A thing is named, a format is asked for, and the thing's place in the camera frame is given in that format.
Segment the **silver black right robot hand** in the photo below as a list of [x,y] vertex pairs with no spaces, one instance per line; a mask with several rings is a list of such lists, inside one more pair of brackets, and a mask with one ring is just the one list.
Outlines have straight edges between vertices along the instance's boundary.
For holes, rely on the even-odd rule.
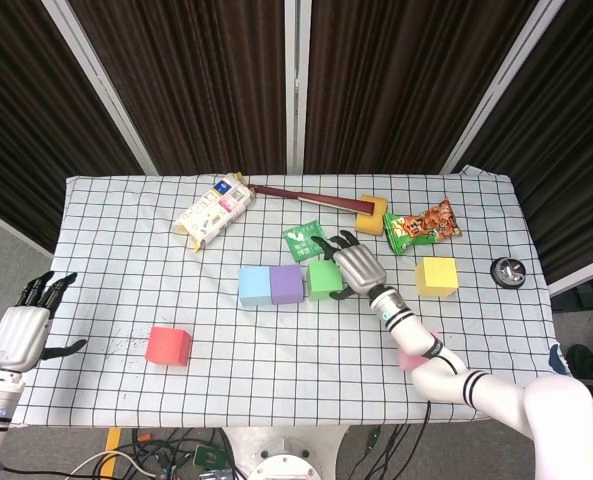
[[354,294],[368,295],[373,288],[386,283],[384,267],[352,232],[341,230],[339,235],[330,239],[312,236],[311,240],[322,249],[324,259],[338,267],[346,283],[342,291],[329,294],[332,299],[341,301]]

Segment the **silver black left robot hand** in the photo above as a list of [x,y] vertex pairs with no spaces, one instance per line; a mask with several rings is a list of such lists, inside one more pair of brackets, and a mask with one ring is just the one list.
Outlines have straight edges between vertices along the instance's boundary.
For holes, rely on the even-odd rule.
[[5,311],[0,321],[0,370],[25,373],[40,361],[64,358],[86,346],[85,339],[65,347],[46,346],[63,295],[77,278],[71,273],[47,286],[53,276],[48,271],[29,281],[16,304]]

